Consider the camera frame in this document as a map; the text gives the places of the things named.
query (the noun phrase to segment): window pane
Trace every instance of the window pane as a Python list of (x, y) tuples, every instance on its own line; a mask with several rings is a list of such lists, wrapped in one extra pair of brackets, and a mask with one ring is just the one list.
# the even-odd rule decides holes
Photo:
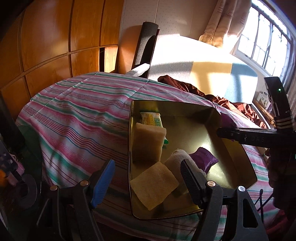
[(238, 50), (251, 57), (258, 27), (258, 11), (250, 8), (246, 26), (239, 41)]
[(255, 50), (258, 49), (258, 55), (255, 56), (254, 53), (253, 60), (261, 66), (263, 65), (265, 53), (268, 46), (269, 32), (270, 22), (263, 15), (260, 15), (258, 37), (255, 47)]
[(279, 27), (280, 29), (287, 34), (287, 28), (286, 26), (279, 20), (277, 16), (274, 15), (274, 13), (262, 2), (259, 0), (252, 0), (252, 3), (254, 3), (256, 6), (258, 6), (263, 12), (265, 12)]
[(273, 26), (269, 57), (267, 59), (266, 71), (273, 76), (280, 77), (285, 66), (287, 55), (287, 39)]

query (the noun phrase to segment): silver bolt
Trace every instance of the silver bolt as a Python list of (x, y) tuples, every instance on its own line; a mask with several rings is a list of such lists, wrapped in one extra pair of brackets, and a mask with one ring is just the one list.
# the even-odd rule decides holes
[(50, 190), (51, 190), (51, 191), (55, 191), (55, 190), (57, 190), (57, 185), (53, 185), (53, 186), (51, 186), (51, 187), (50, 187)]
[(238, 190), (240, 190), (241, 192), (244, 192), (246, 189), (243, 186), (239, 186)]
[(216, 183), (215, 183), (214, 181), (208, 181), (207, 184), (208, 184), (208, 186), (210, 186), (210, 187), (214, 187), (214, 186), (216, 186)]
[(87, 186), (89, 184), (89, 182), (87, 181), (87, 180), (82, 180), (81, 182), (80, 182), (80, 185), (81, 186)]

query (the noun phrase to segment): crumpled brown fabric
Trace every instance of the crumpled brown fabric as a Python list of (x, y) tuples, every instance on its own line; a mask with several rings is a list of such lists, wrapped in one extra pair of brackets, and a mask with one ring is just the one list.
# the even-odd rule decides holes
[(201, 92), (198, 88), (193, 86), (192, 84), (185, 83), (179, 80), (175, 80), (172, 77), (165, 75), (160, 76), (158, 82), (173, 86), (179, 90), (189, 92), (200, 97), (203, 97), (211, 102), (214, 102), (220, 106), (225, 107), (228, 110), (235, 112), (236, 114), (245, 117), (255, 123), (256, 125), (260, 126), (262, 129), (266, 129), (266, 125), (263, 121), (260, 120), (256, 112), (252, 109), (252, 107), (246, 103), (232, 103), (225, 98), (221, 98), (219, 96), (213, 96), (211, 94), (206, 95), (205, 93)]

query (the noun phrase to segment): curtain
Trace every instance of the curtain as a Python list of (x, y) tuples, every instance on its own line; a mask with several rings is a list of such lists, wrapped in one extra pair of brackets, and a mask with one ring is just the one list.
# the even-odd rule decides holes
[(199, 41), (230, 52), (245, 27), (252, 0), (218, 0)]

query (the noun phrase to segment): wooden panel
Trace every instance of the wooden panel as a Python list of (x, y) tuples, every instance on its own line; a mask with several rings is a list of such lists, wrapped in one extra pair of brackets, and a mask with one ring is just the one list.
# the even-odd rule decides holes
[(30, 100), (26, 90), (25, 78), (20, 78), (11, 85), (5, 86), (1, 89), (1, 93), (11, 116), (16, 120), (24, 105)]
[(21, 17), (13, 22), (0, 42), (0, 87), (21, 73), (20, 59), (17, 50), (17, 34)]
[(124, 0), (106, 0), (100, 46), (118, 44), (123, 3)]
[(110, 46), (105, 48), (105, 72), (110, 73), (111, 71), (115, 70), (117, 50), (118, 46)]
[(21, 46), (24, 70), (68, 52), (72, 0), (35, 0), (25, 10)]
[(26, 75), (31, 97), (44, 88), (70, 77), (69, 56), (51, 61)]
[(75, 0), (71, 25), (71, 51), (99, 46), (104, 0)]
[(71, 54), (73, 77), (99, 71), (99, 48)]

